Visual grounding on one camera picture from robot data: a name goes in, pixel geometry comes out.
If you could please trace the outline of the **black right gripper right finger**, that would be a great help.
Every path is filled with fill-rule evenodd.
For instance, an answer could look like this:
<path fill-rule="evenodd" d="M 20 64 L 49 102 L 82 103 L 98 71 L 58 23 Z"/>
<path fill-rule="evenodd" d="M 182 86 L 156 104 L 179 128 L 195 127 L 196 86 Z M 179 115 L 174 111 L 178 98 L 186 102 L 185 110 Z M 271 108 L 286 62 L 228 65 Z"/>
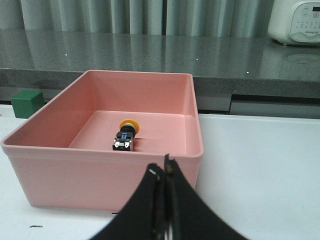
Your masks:
<path fill-rule="evenodd" d="M 164 190 L 173 240 L 247 239 L 204 203 L 169 154 L 164 157 Z"/>

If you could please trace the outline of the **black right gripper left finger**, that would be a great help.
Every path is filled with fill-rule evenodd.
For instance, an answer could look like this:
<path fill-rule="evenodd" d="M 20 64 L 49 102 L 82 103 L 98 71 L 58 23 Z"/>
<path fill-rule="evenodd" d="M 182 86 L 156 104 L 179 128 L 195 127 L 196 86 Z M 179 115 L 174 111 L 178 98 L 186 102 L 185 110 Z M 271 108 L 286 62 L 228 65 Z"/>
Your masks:
<path fill-rule="evenodd" d="M 163 170 L 148 164 L 137 189 L 92 240 L 162 240 Z"/>

